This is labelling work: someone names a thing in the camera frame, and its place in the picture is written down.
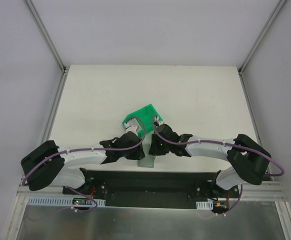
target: red wire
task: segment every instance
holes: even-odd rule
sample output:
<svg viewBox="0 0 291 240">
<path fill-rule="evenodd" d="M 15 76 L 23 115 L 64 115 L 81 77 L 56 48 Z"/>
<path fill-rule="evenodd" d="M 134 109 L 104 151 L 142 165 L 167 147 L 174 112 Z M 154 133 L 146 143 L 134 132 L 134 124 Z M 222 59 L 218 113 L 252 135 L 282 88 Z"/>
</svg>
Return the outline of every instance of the red wire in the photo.
<svg viewBox="0 0 291 240">
<path fill-rule="evenodd" d="M 95 186 L 92 186 L 91 190 L 92 190 L 92 192 L 90 194 L 90 198 L 92 198 L 95 194 L 95 190 L 96 190 Z"/>
<path fill-rule="evenodd" d="M 227 192 L 226 193 L 226 201 L 225 201 L 226 204 L 228 204 L 229 198 L 230 198 L 230 194 Z"/>
</svg>

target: green plastic block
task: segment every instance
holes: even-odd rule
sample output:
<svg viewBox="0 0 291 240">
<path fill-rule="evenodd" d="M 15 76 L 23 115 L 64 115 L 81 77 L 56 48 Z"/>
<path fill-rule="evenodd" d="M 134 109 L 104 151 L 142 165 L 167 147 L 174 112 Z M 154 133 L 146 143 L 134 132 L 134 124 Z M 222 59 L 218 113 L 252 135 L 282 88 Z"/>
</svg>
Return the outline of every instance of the green plastic block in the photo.
<svg viewBox="0 0 291 240">
<path fill-rule="evenodd" d="M 127 121 L 127 119 L 130 117 L 138 117 L 144 122 L 146 133 L 150 133 L 151 131 L 153 131 L 152 118 L 154 115 L 159 116 L 159 120 L 162 121 L 161 116 L 158 114 L 158 112 L 156 111 L 154 106 L 152 106 L 152 104 L 149 104 L 149 105 L 127 115 L 126 118 L 123 120 L 122 124 L 124 124 Z M 138 136 L 139 136 L 139 138 L 141 138 L 144 135 L 144 129 L 143 129 L 143 126 L 140 122 L 139 122 L 139 124 L 142 127 L 142 130 L 138 132 Z"/>
</svg>

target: black mounting base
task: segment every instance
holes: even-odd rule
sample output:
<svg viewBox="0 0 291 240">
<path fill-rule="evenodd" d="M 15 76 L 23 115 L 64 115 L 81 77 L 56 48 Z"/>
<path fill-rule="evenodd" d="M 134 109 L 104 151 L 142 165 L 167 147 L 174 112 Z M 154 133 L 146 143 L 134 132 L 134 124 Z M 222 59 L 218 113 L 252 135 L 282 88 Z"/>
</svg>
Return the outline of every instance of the black mounting base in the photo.
<svg viewBox="0 0 291 240">
<path fill-rule="evenodd" d="M 205 188 L 216 175 L 213 172 L 82 172 L 86 179 L 92 179 L 94 198 L 105 199 L 106 206 L 164 209 L 196 209 L 196 202 L 207 201 L 201 188 Z M 228 193 L 230 198 L 237 198 L 238 187 L 234 186 Z M 64 188 L 63 194 L 73 193 Z M 227 193 L 219 193 L 215 197 L 225 199 Z"/>
</svg>

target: gray wall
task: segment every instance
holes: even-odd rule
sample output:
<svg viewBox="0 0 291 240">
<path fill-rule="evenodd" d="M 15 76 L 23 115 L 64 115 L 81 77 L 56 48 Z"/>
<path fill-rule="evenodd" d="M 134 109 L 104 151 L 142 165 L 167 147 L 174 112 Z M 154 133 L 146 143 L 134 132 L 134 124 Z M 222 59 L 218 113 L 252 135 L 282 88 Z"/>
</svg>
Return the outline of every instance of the gray wall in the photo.
<svg viewBox="0 0 291 240">
<path fill-rule="evenodd" d="M 64 64 L 237 66 L 278 0 L 33 0 Z"/>
<path fill-rule="evenodd" d="M 243 75 L 261 141 L 285 168 L 291 204 L 291 0 Z"/>
<path fill-rule="evenodd" d="M 23 1 L 0 0 L 0 239 L 60 77 Z"/>
</svg>

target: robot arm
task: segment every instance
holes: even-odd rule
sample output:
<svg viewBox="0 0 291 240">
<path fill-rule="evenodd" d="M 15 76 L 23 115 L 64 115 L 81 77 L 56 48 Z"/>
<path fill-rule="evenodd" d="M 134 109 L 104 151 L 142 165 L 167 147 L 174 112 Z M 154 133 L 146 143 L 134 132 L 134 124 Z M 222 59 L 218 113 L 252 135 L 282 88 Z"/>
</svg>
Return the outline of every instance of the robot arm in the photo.
<svg viewBox="0 0 291 240">
<path fill-rule="evenodd" d="M 47 186 L 90 189 L 91 179 L 86 178 L 85 169 L 79 167 L 84 167 L 86 164 L 114 163 L 119 158 L 129 160 L 144 158 L 142 144 L 134 147 L 142 141 L 138 137 L 140 130 L 139 125 L 130 121 L 126 124 L 125 134 L 121 137 L 103 140 L 91 147 L 72 150 L 69 147 L 57 146 L 53 140 L 44 142 L 21 160 L 29 189 L 37 191 Z M 44 159 L 49 156 L 53 157 L 44 162 Z"/>
<path fill-rule="evenodd" d="M 253 185 L 262 183 L 269 161 L 256 153 L 245 152 L 242 149 L 230 146 L 244 146 L 271 157 L 267 151 L 250 137 L 239 134 L 234 139 L 226 140 L 199 138 L 192 134 L 178 135 L 173 132 L 171 127 L 162 122 L 157 121 L 156 124 L 158 127 L 156 132 L 152 134 L 149 154 L 161 156 L 171 152 L 177 156 L 204 156 L 221 159 L 231 164 L 228 169 L 216 173 L 214 180 L 208 186 L 212 192 L 224 193 L 226 190 L 241 183 Z"/>
</svg>

